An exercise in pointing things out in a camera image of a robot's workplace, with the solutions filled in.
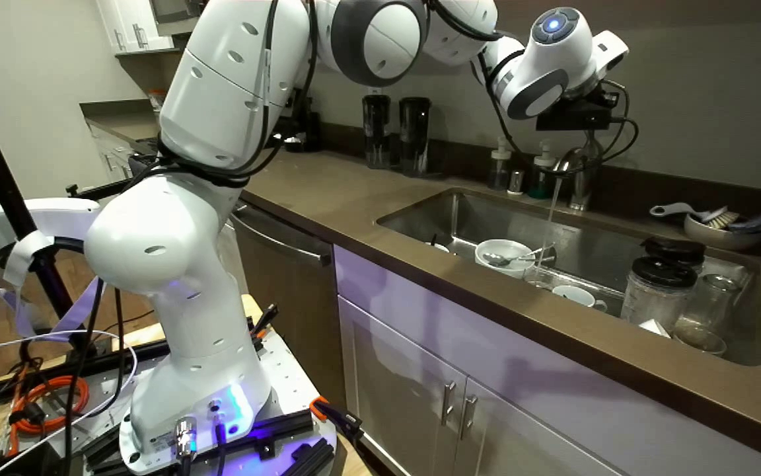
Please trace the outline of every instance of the cup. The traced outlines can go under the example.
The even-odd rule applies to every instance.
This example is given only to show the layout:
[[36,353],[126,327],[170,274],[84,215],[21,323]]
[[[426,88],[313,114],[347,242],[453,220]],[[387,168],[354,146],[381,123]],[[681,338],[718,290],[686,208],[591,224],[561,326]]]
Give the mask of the cup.
[[569,298],[573,304],[581,304],[581,307],[595,307],[595,302],[597,302],[595,294],[589,294],[581,285],[556,285],[553,294],[561,298]]
[[739,285],[727,274],[700,274],[675,326],[675,336],[689,345],[725,353],[727,343],[718,327],[733,315],[737,290]]

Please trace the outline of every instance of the wall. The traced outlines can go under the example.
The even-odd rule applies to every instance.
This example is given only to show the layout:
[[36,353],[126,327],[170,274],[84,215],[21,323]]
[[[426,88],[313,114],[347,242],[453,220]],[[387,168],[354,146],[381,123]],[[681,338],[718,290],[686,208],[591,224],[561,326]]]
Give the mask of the wall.
[[23,195],[108,175],[79,102],[143,98],[92,0],[0,0],[0,147]]
[[[501,27],[525,36],[529,23],[556,2],[500,0]],[[632,56],[614,80],[630,84],[638,147],[614,166],[634,166],[708,181],[761,187],[761,2],[751,0],[573,0],[591,29],[618,31]],[[360,123],[365,88],[320,70],[315,100],[334,123]],[[421,60],[416,74],[387,89],[394,98],[429,94],[439,107],[433,134],[494,146],[500,126],[468,68]],[[578,134],[540,134],[512,123],[525,151],[540,142],[569,147]]]

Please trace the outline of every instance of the white cabinet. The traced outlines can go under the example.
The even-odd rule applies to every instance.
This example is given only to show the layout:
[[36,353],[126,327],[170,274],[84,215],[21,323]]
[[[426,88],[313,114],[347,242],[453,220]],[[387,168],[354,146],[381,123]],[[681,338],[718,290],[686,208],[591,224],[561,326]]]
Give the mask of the white cabinet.
[[354,304],[339,310],[348,410],[409,472],[453,472],[464,376]]
[[615,472],[351,302],[339,307],[348,408],[409,472]]
[[[525,453],[542,462],[531,472],[599,472],[597,462],[642,476],[761,472],[761,453],[347,249],[336,249],[336,281],[339,295],[365,312],[373,331],[387,326],[468,377],[482,435],[474,430],[458,447],[463,472],[505,472]],[[361,393],[354,376],[347,371],[348,404]],[[412,430],[404,418],[387,426]]]
[[116,56],[174,51],[161,36],[147,0],[96,0],[108,45]]
[[614,476],[611,464],[468,377],[455,476]]

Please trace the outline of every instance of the black pole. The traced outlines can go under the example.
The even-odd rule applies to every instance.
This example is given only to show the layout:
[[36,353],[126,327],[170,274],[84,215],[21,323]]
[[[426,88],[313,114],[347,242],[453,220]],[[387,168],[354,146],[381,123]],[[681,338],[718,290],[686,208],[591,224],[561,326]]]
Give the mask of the black pole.
[[[26,237],[30,233],[36,229],[35,217],[30,215],[30,207],[9,168],[9,160],[0,151],[0,207],[15,233],[15,237]],[[64,316],[71,307],[68,290],[55,270],[55,257],[52,253],[36,253],[32,273],[39,277],[39,285],[47,295],[47,302],[52,304],[52,310],[59,312],[59,316]]]

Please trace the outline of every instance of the glass jar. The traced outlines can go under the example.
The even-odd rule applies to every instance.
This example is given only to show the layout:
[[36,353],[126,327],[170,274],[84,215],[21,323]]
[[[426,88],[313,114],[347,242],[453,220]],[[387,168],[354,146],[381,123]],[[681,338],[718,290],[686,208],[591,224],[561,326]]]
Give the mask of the glass jar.
[[689,345],[725,353],[727,343],[718,336],[718,327],[733,315],[737,290],[739,285],[727,274],[700,274],[675,326],[675,336]]
[[620,316],[634,326],[656,320],[671,332],[694,281],[698,274],[689,263],[642,257],[632,263]]

